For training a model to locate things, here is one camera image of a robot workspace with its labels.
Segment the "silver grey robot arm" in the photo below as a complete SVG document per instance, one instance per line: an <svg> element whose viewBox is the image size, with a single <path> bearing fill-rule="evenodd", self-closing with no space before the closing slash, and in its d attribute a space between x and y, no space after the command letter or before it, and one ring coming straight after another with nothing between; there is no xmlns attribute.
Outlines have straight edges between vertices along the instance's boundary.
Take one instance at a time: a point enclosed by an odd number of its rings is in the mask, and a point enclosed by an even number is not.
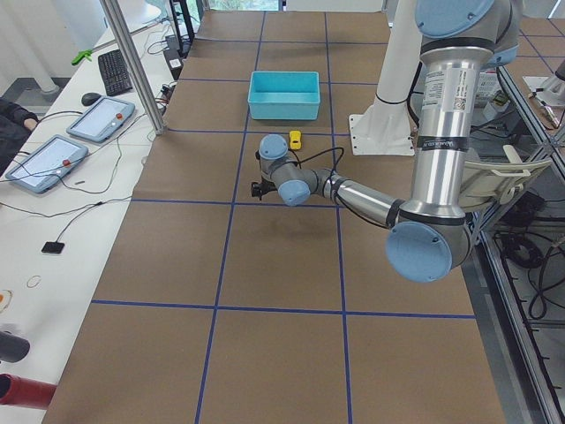
<svg viewBox="0 0 565 424"><path fill-rule="evenodd" d="M386 255L395 271L419 283L446 276L471 250L459 204L478 77L512 61L523 14L519 1L419 1L413 21L426 67L411 196L401 200L328 169L303 169L287 142L264 137L261 179L251 194L277 192L289 206L317 194L388 228Z"/></svg>

